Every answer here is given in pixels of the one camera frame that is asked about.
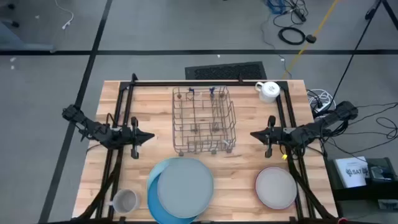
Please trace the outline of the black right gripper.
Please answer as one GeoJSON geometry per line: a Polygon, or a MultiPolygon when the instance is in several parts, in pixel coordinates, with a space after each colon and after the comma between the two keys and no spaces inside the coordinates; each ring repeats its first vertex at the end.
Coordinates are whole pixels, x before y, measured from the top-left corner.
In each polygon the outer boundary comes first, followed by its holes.
{"type": "Polygon", "coordinates": [[[278,144],[280,146],[285,146],[286,155],[292,152],[291,145],[284,139],[285,134],[282,128],[275,127],[276,117],[269,116],[267,122],[267,128],[262,131],[254,131],[250,132],[250,135],[256,139],[258,139],[263,145],[267,144],[267,151],[265,153],[266,158],[270,158],[272,156],[272,144],[278,144]]]}

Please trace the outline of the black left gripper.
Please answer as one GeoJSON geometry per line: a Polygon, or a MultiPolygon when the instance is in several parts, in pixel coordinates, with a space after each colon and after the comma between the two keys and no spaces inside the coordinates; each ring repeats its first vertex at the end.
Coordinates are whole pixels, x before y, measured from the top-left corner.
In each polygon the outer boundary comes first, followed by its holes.
{"type": "Polygon", "coordinates": [[[141,131],[138,129],[138,141],[137,141],[137,127],[138,127],[138,120],[135,116],[131,118],[131,127],[129,127],[127,124],[123,124],[121,128],[122,132],[122,137],[123,137],[123,144],[131,144],[132,149],[131,149],[131,157],[133,159],[138,159],[139,158],[139,153],[137,151],[138,145],[144,144],[146,141],[152,139],[155,134],[154,133],[148,133],[141,131]]]}

